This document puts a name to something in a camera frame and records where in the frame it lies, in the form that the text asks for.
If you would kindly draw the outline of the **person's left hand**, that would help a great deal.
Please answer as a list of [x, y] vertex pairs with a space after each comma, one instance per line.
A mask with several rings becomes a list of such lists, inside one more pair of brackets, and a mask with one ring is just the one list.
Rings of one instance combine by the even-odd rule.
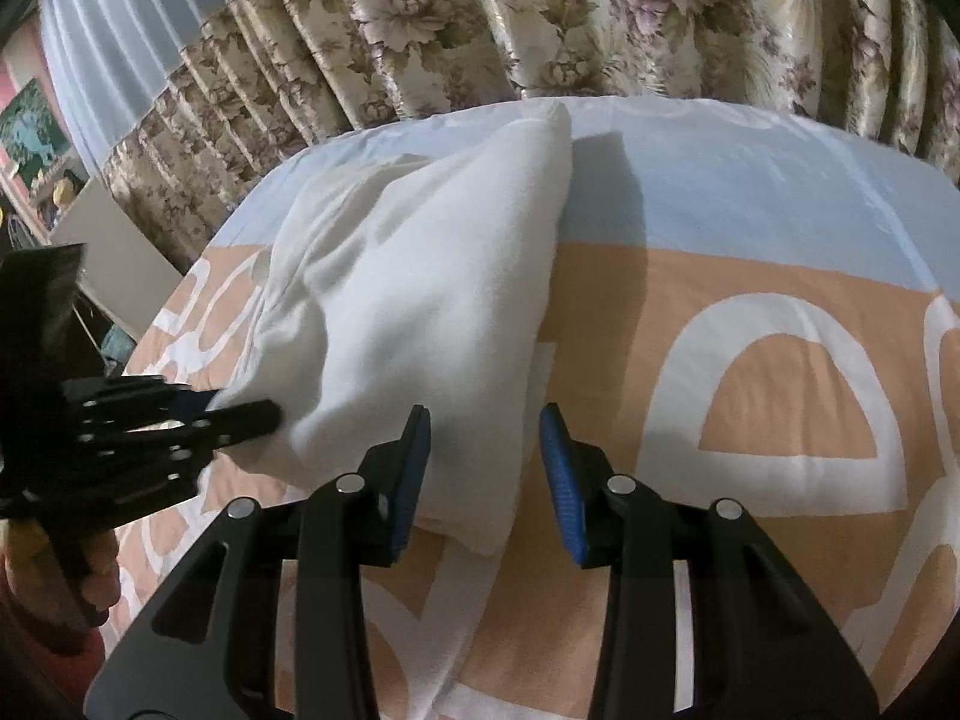
[[78, 543], [80, 573], [68, 578], [43, 528], [36, 522], [2, 525], [2, 567], [11, 598], [29, 616], [54, 628], [86, 632], [96, 614], [109, 613], [121, 598], [116, 532]]

